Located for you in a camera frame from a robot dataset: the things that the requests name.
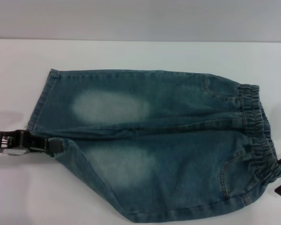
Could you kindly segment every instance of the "white table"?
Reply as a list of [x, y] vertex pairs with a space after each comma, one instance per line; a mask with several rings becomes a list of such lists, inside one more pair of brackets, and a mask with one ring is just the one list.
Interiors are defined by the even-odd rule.
[[[281, 43], [0, 40], [0, 130], [24, 128], [51, 68], [162, 69], [221, 75], [260, 85], [281, 158]], [[281, 224], [281, 197], [270, 184], [234, 213], [171, 225]], [[0, 154], [0, 225], [131, 224], [64, 166], [45, 154]]]

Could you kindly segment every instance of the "gray wall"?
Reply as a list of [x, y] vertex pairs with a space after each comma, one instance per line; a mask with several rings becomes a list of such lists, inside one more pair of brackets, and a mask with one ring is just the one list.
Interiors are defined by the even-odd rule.
[[0, 0], [0, 38], [281, 42], [281, 0]]

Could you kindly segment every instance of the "denim shorts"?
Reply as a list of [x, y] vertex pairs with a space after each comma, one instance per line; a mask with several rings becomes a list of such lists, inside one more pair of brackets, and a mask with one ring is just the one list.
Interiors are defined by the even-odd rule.
[[52, 69], [28, 130], [136, 223], [231, 213], [281, 176], [259, 86], [210, 74]]

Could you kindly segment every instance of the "blue denim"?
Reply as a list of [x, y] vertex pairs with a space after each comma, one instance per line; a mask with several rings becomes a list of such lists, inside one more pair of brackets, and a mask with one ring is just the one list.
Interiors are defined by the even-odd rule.
[[28, 130], [136, 223], [227, 214], [281, 176], [259, 87], [210, 74], [52, 69]]

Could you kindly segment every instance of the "elastic waistband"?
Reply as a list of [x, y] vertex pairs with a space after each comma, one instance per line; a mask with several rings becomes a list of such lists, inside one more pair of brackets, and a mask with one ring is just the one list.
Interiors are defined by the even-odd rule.
[[250, 137], [253, 163], [258, 177], [264, 184], [281, 176], [270, 124], [259, 98], [259, 86], [240, 85], [240, 101], [245, 134]]

